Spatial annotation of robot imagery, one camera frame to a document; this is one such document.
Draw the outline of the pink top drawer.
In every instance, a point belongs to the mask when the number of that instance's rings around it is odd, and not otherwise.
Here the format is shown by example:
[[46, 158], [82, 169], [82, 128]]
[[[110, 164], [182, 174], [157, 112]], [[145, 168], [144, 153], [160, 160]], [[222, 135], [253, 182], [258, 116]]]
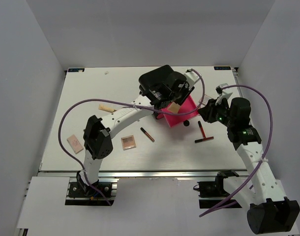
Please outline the pink top drawer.
[[[168, 110], [169, 107], [172, 104], [170, 104], [167, 108], [162, 109], [162, 111], [164, 112], [168, 112], [169, 115], [167, 114], [158, 114], [156, 119], [165, 119], [167, 124], [169, 125], [170, 128], [183, 123], [186, 120], [190, 120], [194, 117], [196, 117], [198, 115], [197, 111], [194, 111], [190, 114], [187, 115], [182, 115], [182, 116], [172, 116], [170, 115], [170, 111]], [[191, 97], [191, 95], [185, 100], [185, 102], [180, 106], [179, 112], [178, 114], [184, 114], [184, 113], [188, 113], [191, 112], [192, 110], [194, 110], [197, 107], [196, 103], [194, 102], [193, 98]]]

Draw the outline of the gold-capped beige foundation tube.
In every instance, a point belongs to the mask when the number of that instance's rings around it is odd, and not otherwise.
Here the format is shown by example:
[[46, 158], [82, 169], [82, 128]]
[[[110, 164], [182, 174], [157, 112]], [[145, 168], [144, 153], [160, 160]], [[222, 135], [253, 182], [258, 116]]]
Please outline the gold-capped beige foundation tube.
[[175, 103], [175, 102], [172, 102], [169, 107], [167, 108], [167, 110], [173, 114], [177, 114], [179, 112], [181, 108], [181, 105]]

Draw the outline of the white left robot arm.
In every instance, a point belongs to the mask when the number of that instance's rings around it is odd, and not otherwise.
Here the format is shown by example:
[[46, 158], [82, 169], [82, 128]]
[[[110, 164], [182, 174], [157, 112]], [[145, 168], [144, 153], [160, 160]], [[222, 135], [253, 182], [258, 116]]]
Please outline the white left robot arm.
[[88, 119], [84, 132], [84, 169], [77, 174], [79, 189], [85, 196], [96, 192], [102, 160], [113, 150], [112, 139], [132, 123], [157, 113], [172, 102], [182, 105], [195, 82], [187, 73], [154, 70], [142, 75], [139, 83], [139, 96], [129, 105], [102, 118], [91, 116]]

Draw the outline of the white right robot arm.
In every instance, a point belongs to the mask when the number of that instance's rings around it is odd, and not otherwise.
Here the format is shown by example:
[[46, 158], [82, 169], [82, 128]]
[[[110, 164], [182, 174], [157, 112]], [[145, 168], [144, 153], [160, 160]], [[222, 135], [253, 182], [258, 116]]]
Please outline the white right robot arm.
[[247, 210], [247, 222], [254, 234], [289, 232], [300, 206], [296, 200], [288, 199], [264, 157], [262, 140], [250, 124], [250, 102], [241, 97], [233, 98], [230, 104], [226, 98], [210, 99], [198, 112], [205, 122], [217, 121], [226, 126], [228, 138], [249, 173], [246, 180], [241, 180], [233, 171], [219, 172], [215, 191], [220, 196], [228, 196], [203, 215], [224, 208], [234, 198]]

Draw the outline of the small palette near right arm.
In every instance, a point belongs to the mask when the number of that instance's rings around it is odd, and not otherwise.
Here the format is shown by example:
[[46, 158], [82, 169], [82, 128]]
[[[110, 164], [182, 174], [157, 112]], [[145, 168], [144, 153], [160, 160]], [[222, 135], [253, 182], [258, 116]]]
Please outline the small palette near right arm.
[[205, 94], [204, 99], [200, 99], [199, 103], [202, 103], [202, 105], [207, 105], [207, 103], [210, 99], [211, 99], [211, 97]]

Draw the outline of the red lip gloss upright tube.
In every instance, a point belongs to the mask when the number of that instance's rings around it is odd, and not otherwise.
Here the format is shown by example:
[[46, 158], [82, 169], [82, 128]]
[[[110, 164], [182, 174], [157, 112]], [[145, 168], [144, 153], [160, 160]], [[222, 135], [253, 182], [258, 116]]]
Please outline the red lip gloss upright tube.
[[203, 127], [202, 127], [202, 123], [201, 123], [200, 120], [198, 121], [198, 125], [199, 125], [199, 128], [200, 128], [200, 131], [201, 131], [201, 133], [202, 133], [203, 138], [205, 138], [206, 135], [205, 135], [205, 132], [204, 132], [204, 129], [203, 129]]

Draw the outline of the right blue corner label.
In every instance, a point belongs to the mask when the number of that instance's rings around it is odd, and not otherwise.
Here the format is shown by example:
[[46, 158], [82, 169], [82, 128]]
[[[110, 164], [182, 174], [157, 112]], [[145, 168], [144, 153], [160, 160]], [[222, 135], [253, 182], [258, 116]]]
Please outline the right blue corner label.
[[230, 66], [214, 66], [214, 70], [231, 70]]

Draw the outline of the blue corner label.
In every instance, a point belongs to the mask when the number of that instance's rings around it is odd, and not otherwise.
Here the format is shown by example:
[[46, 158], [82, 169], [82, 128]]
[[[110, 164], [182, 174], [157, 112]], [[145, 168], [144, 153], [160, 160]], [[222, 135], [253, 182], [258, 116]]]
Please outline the blue corner label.
[[84, 68], [69, 68], [68, 73], [79, 73], [79, 72], [84, 72]]
[[214, 66], [214, 70], [231, 70], [230, 66]]

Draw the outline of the slim beige concealer tube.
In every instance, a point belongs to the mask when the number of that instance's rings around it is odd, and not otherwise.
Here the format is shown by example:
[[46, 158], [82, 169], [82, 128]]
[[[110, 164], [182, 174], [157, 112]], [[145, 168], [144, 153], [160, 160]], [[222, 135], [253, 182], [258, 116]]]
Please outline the slim beige concealer tube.
[[100, 105], [98, 106], [98, 109], [101, 110], [101, 111], [109, 112], [109, 113], [114, 113], [114, 112], [116, 111], [116, 109], [107, 107], [107, 106], [102, 105], [102, 104], [100, 104]]

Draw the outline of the four-colour eyeshadow palette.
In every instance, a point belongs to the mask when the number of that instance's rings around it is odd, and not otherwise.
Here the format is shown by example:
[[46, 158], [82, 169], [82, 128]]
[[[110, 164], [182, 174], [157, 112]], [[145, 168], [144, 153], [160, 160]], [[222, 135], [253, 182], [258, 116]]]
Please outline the four-colour eyeshadow palette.
[[133, 135], [122, 137], [121, 143], [123, 150], [128, 150], [136, 147], [136, 142]]

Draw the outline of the left blue corner label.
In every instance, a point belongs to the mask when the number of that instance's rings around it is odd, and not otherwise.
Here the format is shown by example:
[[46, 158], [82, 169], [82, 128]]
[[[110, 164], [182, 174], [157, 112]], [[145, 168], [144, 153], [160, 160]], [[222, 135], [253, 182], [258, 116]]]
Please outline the left blue corner label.
[[84, 72], [84, 68], [69, 68], [68, 73], [79, 73], [79, 72]]

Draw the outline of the pink blush palette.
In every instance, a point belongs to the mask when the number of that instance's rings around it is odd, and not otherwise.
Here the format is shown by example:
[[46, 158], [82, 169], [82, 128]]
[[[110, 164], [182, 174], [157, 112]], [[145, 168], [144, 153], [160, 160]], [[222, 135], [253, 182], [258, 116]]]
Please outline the pink blush palette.
[[75, 135], [71, 135], [70, 137], [68, 137], [67, 142], [71, 146], [75, 154], [78, 154], [84, 149]]

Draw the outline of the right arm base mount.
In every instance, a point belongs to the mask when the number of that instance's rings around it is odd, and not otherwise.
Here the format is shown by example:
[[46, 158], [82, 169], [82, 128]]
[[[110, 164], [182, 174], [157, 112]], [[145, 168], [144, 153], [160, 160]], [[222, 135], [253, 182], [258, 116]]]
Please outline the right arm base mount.
[[223, 180], [229, 177], [246, 177], [246, 175], [239, 175], [233, 170], [220, 171], [214, 180], [199, 181], [193, 186], [193, 190], [198, 192], [200, 209], [209, 209], [229, 195], [223, 188]]

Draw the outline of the aluminium table front rail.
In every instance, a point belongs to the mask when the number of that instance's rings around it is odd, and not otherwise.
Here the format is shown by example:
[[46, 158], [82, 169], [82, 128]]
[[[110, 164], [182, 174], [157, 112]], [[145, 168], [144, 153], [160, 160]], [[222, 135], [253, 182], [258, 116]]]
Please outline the aluminium table front rail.
[[[214, 177], [218, 172], [223, 170], [215, 171], [124, 171], [124, 172], [99, 172], [100, 178], [129, 178], [129, 177]], [[75, 177], [76, 171], [69, 172], [39, 172], [38, 177]]]

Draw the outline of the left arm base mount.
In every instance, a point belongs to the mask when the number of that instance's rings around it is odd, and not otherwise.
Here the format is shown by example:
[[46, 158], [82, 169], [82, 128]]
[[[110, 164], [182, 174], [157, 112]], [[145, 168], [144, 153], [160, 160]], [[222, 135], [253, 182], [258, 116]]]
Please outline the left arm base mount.
[[110, 207], [116, 197], [117, 193], [117, 179], [102, 179], [95, 186], [106, 197], [110, 204], [104, 197], [96, 190], [89, 187], [88, 193], [85, 193], [75, 178], [69, 181], [67, 194], [65, 198], [66, 206], [106, 206]]

